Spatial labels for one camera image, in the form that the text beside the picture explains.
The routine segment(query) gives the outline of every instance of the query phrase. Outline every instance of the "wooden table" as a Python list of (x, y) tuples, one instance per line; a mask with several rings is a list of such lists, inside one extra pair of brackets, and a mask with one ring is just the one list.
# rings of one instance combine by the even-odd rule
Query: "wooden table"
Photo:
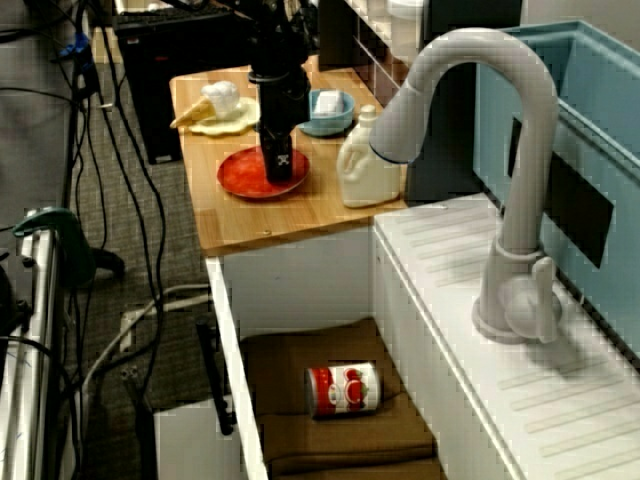
[[(320, 73), (317, 57), (305, 64), (312, 88), (335, 88), (350, 93), (359, 108), (382, 107), (351, 69)], [(229, 80), (241, 96), (257, 98), (256, 86), (247, 79), (249, 67), (216, 70), (177, 77), (171, 82), (174, 109), (185, 111), (200, 97), (207, 83)], [(239, 135), (206, 137), (181, 133), (182, 152), (203, 254), (222, 256), (300, 240), (369, 224), (378, 213), (406, 208), (402, 198), (374, 207), (346, 208), (336, 175), (336, 158), (345, 136), (313, 138), (295, 129), (294, 148), (311, 161), (311, 172), (295, 190), (275, 199), (246, 200), (225, 192), (216, 179), (218, 166), (229, 155), (259, 144), (251, 128)]]

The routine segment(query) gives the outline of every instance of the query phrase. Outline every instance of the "white bottle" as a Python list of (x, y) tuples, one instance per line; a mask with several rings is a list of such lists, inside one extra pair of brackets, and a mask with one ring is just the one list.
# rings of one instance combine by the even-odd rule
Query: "white bottle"
[(376, 117), (373, 105), (363, 105), (358, 124), (338, 153), (342, 202), (350, 208), (386, 202), (400, 194), (400, 165), (385, 162), (369, 146)]

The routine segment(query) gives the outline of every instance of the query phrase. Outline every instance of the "red saucer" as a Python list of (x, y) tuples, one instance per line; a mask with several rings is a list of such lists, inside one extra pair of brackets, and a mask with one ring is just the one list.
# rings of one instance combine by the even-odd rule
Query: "red saucer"
[(293, 151), (293, 176), (278, 184), (267, 182), (262, 149), (241, 150), (225, 158), (218, 168), (218, 182), (227, 192), (246, 198), (271, 198), (290, 192), (300, 185), (310, 170), (307, 157)]

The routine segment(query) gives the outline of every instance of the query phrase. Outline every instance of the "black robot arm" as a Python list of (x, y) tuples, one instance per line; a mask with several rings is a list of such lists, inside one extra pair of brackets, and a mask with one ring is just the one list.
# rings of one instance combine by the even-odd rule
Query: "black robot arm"
[(309, 120), (311, 89), (302, 64), (313, 41), (308, 29), (289, 22), (283, 0), (228, 0), (225, 5), (253, 21), (249, 42), (249, 81), (258, 85), (258, 133), (267, 180), (291, 178), (291, 131)]

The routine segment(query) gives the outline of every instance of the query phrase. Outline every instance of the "tomato soup can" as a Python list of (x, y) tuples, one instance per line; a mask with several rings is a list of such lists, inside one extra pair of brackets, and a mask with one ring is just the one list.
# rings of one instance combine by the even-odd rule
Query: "tomato soup can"
[(382, 397), (373, 363), (308, 368), (307, 404), (311, 416), (373, 412)]

